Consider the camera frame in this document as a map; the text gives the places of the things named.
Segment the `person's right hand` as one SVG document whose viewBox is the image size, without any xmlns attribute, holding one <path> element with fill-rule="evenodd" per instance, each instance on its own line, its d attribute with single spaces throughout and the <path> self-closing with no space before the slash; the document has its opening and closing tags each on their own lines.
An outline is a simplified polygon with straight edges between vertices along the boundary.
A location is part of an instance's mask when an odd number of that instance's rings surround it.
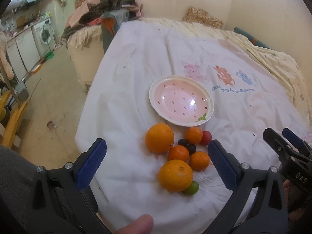
<svg viewBox="0 0 312 234">
<path fill-rule="evenodd" d="M 300 191 L 289 180 L 283 183 L 287 202 L 288 219 L 290 222 L 299 221 L 311 207 L 311 194 Z"/>
</svg>

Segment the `person's left hand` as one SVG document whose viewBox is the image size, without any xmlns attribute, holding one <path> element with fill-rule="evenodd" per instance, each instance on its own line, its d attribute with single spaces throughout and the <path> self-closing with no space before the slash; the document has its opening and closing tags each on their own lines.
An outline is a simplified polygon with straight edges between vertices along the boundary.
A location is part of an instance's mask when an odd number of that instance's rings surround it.
<svg viewBox="0 0 312 234">
<path fill-rule="evenodd" d="M 148 214 L 142 215 L 137 218 L 133 223 L 125 226 L 118 231 L 116 234 L 150 234 L 153 228 L 153 217 Z"/>
</svg>

